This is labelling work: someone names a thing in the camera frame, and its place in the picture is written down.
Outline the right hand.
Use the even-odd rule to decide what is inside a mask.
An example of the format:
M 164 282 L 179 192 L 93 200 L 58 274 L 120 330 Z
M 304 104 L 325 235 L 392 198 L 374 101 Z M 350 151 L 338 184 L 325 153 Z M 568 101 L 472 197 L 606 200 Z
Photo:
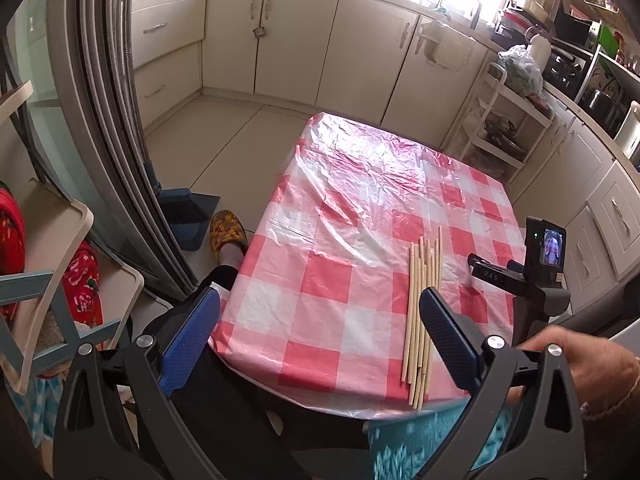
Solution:
M 549 325 L 518 346 L 542 351 L 556 344 L 563 351 L 580 404 L 599 413 L 614 408 L 639 378 L 639 361 L 628 349 L 606 338 Z

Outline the right forearm brown sleeve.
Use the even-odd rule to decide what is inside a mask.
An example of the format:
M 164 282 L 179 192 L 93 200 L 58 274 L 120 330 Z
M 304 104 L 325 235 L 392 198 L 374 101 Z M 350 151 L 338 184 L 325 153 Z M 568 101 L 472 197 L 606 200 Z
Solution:
M 639 478 L 639 379 L 609 408 L 582 406 L 586 479 Z

